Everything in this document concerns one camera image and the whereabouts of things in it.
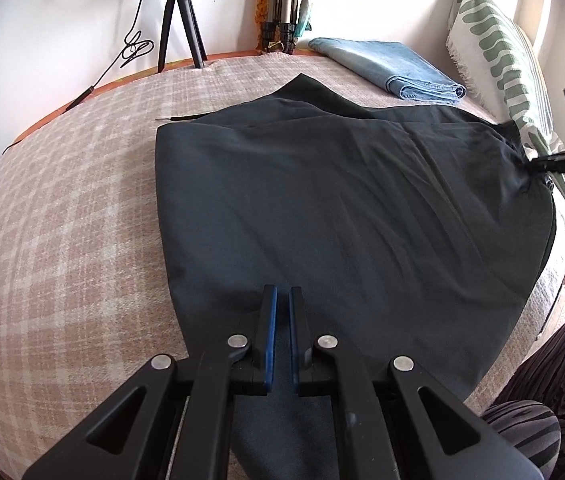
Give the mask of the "dark grey pants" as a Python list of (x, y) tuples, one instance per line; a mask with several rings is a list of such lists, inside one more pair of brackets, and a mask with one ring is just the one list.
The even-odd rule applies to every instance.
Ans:
[(366, 108), (297, 76), (156, 131), (168, 288), (199, 354), (266, 285), (320, 333), (406, 354), (465, 399), (549, 258), (555, 204), (517, 127), (459, 108)]

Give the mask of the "green patterned white pillow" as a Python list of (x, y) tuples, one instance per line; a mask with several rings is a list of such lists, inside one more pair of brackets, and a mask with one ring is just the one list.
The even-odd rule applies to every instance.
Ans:
[(491, 116), (515, 122), (522, 143), (540, 156), (563, 150), (531, 42), (493, 0), (456, 0), (446, 47), (470, 96)]

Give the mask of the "beige plaid bed blanket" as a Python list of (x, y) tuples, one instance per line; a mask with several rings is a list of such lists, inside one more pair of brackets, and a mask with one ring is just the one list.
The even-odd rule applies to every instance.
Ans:
[[(153, 356), (167, 354), (165, 375), (174, 376), (183, 363), (201, 365), (226, 347), (244, 313), (199, 354), (189, 351), (178, 322), (159, 224), (156, 131), (269, 96), (302, 75), (362, 107), (409, 106), (324, 56), (228, 58), (104, 93), (2, 156), (2, 474), (22, 478), (111, 393), (148, 398), (147, 388), (128, 379)], [(525, 170), (521, 134), (520, 141)], [(522, 363), (565, 274), (565, 199), (552, 180), (529, 175), (544, 178), (552, 192), (555, 239), (494, 364), (460, 399), (475, 412)], [(294, 391), (290, 292), (277, 289), (273, 389), (238, 400), (232, 449), (252, 478), (334, 479), (331, 403)]]

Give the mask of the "folded blue jeans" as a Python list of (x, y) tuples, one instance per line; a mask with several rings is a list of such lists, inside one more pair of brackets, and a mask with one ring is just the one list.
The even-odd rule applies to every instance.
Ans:
[(400, 42), (318, 37), (308, 47), (401, 100), (455, 105), (467, 94), (463, 84)]

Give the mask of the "striped purple clothed leg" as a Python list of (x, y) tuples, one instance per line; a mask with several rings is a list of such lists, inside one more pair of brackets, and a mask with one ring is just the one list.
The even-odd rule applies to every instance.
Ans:
[(546, 479), (565, 479), (565, 323), (481, 415)]

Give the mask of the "folded silver tripod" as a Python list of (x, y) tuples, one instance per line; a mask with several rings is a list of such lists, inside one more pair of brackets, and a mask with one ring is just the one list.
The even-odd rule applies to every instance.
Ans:
[(297, 0), (258, 0), (261, 51), (293, 52), (296, 11)]

